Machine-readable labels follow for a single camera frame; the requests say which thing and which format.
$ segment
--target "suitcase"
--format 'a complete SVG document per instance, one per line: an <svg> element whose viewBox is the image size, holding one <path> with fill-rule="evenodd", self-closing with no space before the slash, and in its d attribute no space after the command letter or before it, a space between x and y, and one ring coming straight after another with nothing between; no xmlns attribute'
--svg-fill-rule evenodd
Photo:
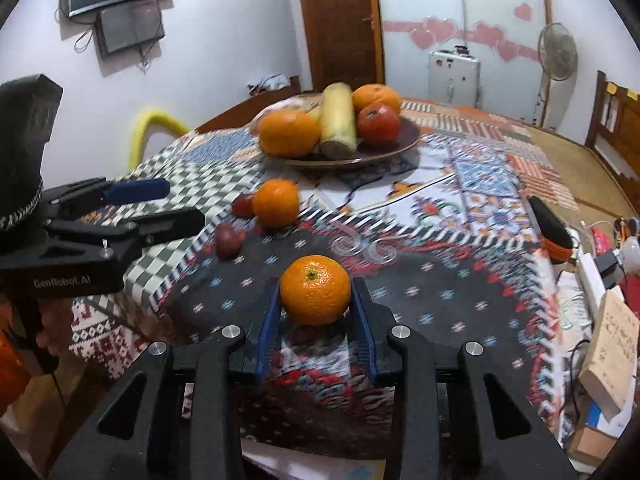
<svg viewBox="0 0 640 480"><path fill-rule="evenodd" d="M436 103L477 108L480 60L464 46L437 50L429 56L428 99Z"/></svg>

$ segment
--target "metal bolt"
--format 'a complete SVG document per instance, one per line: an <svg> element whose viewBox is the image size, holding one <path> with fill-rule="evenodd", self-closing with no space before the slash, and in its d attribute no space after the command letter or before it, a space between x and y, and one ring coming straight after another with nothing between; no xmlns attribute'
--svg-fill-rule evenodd
<svg viewBox="0 0 640 480"><path fill-rule="evenodd" d="M229 339L233 339L240 335L240 327L238 325L227 325L222 329L222 335L224 337L228 337Z"/></svg>
<svg viewBox="0 0 640 480"><path fill-rule="evenodd" d="M162 355L166 352L166 343L162 341L156 341L155 343L151 343L149 345L149 353L151 355Z"/></svg>
<svg viewBox="0 0 640 480"><path fill-rule="evenodd" d="M113 249L109 247L109 242L107 240L102 241L102 248L98 254L100 254L100 257L105 260L108 260L113 256Z"/></svg>
<svg viewBox="0 0 640 480"><path fill-rule="evenodd" d="M411 329L404 325L396 325L391 329L391 333L398 339L404 339L411 335Z"/></svg>
<svg viewBox="0 0 640 480"><path fill-rule="evenodd" d="M482 352L484 352L484 347L476 341L469 341L465 345L465 351L469 355L480 355Z"/></svg>

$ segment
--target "wooden door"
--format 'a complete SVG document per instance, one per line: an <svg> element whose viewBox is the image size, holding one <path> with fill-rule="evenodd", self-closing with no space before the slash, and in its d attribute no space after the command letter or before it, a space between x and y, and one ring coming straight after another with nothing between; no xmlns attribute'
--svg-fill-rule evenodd
<svg viewBox="0 0 640 480"><path fill-rule="evenodd" d="M335 82L354 90L382 82L378 0L301 0L301 4L315 91Z"/></svg>

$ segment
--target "pink heart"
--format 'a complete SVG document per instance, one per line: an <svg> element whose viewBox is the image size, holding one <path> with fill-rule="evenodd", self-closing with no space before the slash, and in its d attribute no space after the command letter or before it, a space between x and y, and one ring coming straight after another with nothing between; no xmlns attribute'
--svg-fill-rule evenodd
<svg viewBox="0 0 640 480"><path fill-rule="evenodd" d="M522 4L519 7L513 9L513 13L516 18L522 20L523 22L531 21L531 6L529 4Z"/></svg>
<svg viewBox="0 0 640 480"><path fill-rule="evenodd" d="M500 27L489 27L485 22L474 23L474 41L491 48L504 40L504 31Z"/></svg>
<svg viewBox="0 0 640 480"><path fill-rule="evenodd" d="M502 40L496 46L498 54L505 62L513 61L518 57L519 47L513 41Z"/></svg>
<svg viewBox="0 0 640 480"><path fill-rule="evenodd" d="M449 18L440 20L434 16L427 16L422 20L422 26L424 30L428 30L436 35L438 43L445 43L458 33L458 25Z"/></svg>
<svg viewBox="0 0 640 480"><path fill-rule="evenodd" d="M423 50L427 50L436 42L436 35L423 28L414 28L409 35L412 41Z"/></svg>

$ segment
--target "brown plate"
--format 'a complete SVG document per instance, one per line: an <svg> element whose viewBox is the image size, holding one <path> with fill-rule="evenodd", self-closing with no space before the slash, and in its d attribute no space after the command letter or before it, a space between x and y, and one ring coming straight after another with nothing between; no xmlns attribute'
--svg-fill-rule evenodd
<svg viewBox="0 0 640 480"><path fill-rule="evenodd" d="M400 132L398 138L394 142L390 142L385 146L374 148L367 146L361 142L351 158L344 160L329 160L321 153L313 152L305 158L285 158L283 162L293 168L302 169L318 169L331 170L335 168L354 168L355 166L363 166L378 160L391 158L392 156L404 153L418 144L420 139L420 130L410 120L400 117Z"/></svg>

